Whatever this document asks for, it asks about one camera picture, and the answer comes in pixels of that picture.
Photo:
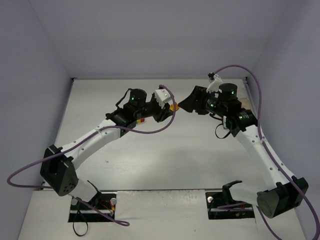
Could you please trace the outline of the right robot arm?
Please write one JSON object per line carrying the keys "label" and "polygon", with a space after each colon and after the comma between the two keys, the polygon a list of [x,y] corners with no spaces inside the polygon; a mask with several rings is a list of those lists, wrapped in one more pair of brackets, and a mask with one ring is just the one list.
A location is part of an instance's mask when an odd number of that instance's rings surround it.
{"label": "right robot arm", "polygon": [[188,113],[209,114],[221,119],[221,126],[228,130],[250,154],[260,170],[264,185],[252,186],[241,180],[223,185],[222,194],[227,204],[246,202],[257,206],[269,219],[298,207],[309,185],[297,178],[273,152],[258,129],[258,120],[253,112],[242,107],[237,97],[237,85],[223,83],[216,90],[195,86],[191,94],[178,103]]}

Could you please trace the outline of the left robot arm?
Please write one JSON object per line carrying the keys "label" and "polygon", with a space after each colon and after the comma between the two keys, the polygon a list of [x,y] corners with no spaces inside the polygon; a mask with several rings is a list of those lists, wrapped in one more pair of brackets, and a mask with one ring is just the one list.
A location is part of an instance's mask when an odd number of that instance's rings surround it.
{"label": "left robot arm", "polygon": [[77,169],[81,164],[105,145],[128,132],[136,132],[138,120],[152,117],[160,123],[175,116],[169,104],[173,94],[163,85],[153,92],[150,101],[147,93],[139,88],[130,88],[125,95],[129,97],[128,102],[123,106],[117,103],[116,109],[107,113],[93,130],[69,144],[51,145],[45,150],[40,175],[60,197],[69,195],[96,206],[102,193],[90,181],[78,178]]}

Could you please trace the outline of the yellow round printed lego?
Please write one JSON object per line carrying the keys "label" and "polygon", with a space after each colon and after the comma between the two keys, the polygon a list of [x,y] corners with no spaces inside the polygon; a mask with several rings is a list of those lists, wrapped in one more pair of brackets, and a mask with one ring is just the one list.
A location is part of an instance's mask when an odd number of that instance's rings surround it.
{"label": "yellow round printed lego", "polygon": [[170,109],[172,112],[176,112],[176,111],[178,111],[178,110],[180,109],[180,107],[179,107],[178,103],[176,102],[176,103],[174,103],[174,104],[171,104],[169,109]]}

